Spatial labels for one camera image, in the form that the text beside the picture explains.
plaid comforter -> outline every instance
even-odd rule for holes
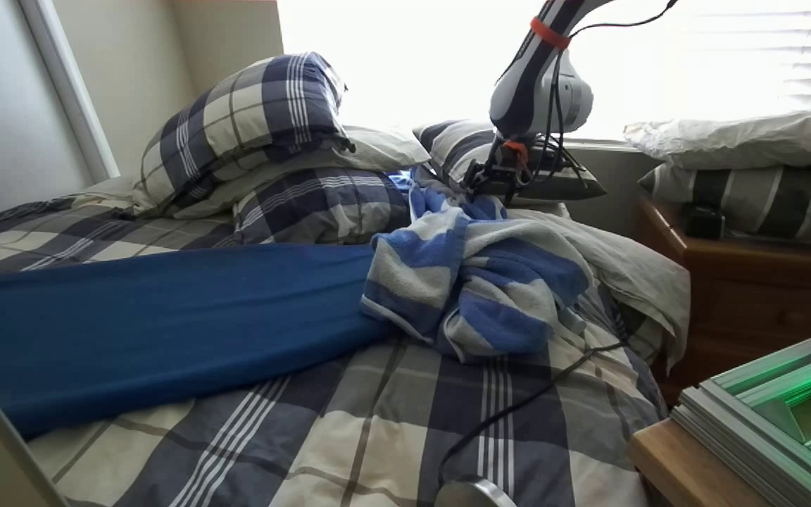
[[[68,200],[0,215],[0,274],[232,245],[227,221],[131,221]],[[597,291],[582,310],[590,324],[555,342],[549,362],[456,363],[392,336],[249,389],[49,431],[31,451],[82,504],[432,504],[441,480],[469,476],[518,504],[644,504],[628,439],[663,408],[631,349],[590,359],[441,470],[483,418],[546,387],[584,348],[618,342]]]

